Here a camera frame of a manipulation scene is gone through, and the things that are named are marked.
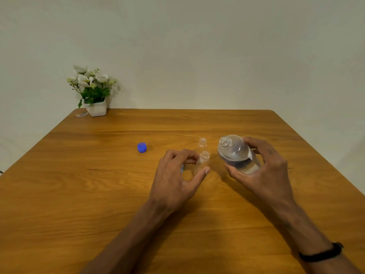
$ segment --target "white square pot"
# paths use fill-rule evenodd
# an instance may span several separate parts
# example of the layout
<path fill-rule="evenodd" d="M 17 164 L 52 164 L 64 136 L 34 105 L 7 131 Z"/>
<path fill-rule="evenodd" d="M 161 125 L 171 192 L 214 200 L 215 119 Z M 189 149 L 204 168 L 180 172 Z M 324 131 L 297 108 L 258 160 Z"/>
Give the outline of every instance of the white square pot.
<path fill-rule="evenodd" d="M 83 107 L 91 116 L 102 116 L 107 114 L 107 102 L 104 100 L 101 103 L 85 104 L 83 99 Z"/>

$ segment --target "left hand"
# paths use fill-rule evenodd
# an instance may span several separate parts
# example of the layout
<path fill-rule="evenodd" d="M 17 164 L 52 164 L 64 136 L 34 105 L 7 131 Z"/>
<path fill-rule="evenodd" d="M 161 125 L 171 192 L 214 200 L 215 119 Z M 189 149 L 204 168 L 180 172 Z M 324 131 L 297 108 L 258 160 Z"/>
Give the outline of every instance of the left hand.
<path fill-rule="evenodd" d="M 148 198 L 148 202 L 158 212 L 168 216 L 194 196 L 199 185 L 210 172 L 210 168 L 204 167 L 199 170 L 194 178 L 187 182 L 181 175 L 181 166 L 196 164 L 198 159 L 199 154 L 188 149 L 168 150 L 160 159 Z"/>

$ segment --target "hand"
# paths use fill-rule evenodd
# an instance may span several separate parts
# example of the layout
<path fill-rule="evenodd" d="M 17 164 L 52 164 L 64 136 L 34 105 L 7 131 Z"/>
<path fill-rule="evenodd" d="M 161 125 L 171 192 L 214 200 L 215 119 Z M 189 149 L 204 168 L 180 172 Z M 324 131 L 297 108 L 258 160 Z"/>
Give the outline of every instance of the hand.
<path fill-rule="evenodd" d="M 243 137 L 250 148 L 261 154 L 264 165 L 252 174 L 244 174 L 226 164 L 229 175 L 251 190 L 263 202 L 279 212 L 292 206 L 295 201 L 288 175 L 287 161 L 266 141 Z"/>
<path fill-rule="evenodd" d="M 199 170 L 194 178 L 187 182 L 181 175 L 183 164 L 196 164 L 199 154 L 192 150 L 168 150 L 160 159 L 148 201 L 159 212 L 170 215 L 178 210 L 188 199 L 194 196 L 209 167 Z"/>

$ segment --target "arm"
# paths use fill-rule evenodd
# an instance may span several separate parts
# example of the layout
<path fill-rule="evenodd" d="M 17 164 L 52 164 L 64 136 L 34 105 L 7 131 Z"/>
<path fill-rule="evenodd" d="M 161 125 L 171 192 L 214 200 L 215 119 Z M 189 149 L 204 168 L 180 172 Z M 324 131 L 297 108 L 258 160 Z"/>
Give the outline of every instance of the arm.
<path fill-rule="evenodd" d="M 250 137 L 245 137 L 244 141 L 262 155 L 264 166 L 253 174 L 246 175 L 226 165 L 230 176 L 273 209 L 302 254 L 314 255 L 332 249 L 331 241 L 295 202 L 285 159 L 265 141 Z M 314 274 L 361 274 L 342 253 L 335 258 L 308 265 Z"/>
<path fill-rule="evenodd" d="M 201 169 L 190 182 L 182 179 L 182 164 L 195 164 L 195 151 L 167 151 L 157 167 L 148 201 L 130 223 L 80 272 L 81 274 L 128 274 L 143 248 L 166 218 L 194 196 L 210 168 Z"/>

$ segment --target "forearm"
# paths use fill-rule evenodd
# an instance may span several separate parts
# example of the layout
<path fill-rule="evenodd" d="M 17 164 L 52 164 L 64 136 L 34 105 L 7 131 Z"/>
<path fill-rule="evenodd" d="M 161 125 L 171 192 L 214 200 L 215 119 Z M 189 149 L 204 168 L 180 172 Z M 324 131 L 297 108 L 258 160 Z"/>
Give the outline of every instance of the forearm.
<path fill-rule="evenodd" d="M 281 208 L 276 213 L 302 254 L 314 255 L 332 248 L 331 241 L 321 233 L 298 204 Z M 308 265 L 314 274 L 361 274 L 344 254 Z"/>
<path fill-rule="evenodd" d="M 130 273 L 146 243 L 166 218 L 167 214 L 144 203 L 130 223 L 81 274 Z"/>

